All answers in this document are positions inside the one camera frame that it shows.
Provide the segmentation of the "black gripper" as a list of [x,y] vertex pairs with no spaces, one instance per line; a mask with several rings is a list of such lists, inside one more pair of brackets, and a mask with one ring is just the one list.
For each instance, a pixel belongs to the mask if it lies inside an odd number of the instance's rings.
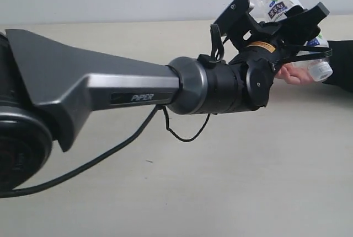
[[228,39],[238,54],[231,68],[279,69],[300,51],[329,55],[330,48],[307,46],[320,33],[320,22],[330,14],[321,2],[311,9],[294,6],[279,22],[257,22],[249,13],[234,13],[228,20]]

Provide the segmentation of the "person's open hand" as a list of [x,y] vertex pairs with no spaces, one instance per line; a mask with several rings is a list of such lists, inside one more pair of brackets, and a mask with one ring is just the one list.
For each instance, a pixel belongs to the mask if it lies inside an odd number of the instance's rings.
[[314,83],[314,79],[306,69],[294,67],[292,64],[285,64],[277,72],[275,78],[284,80],[287,84],[307,85]]

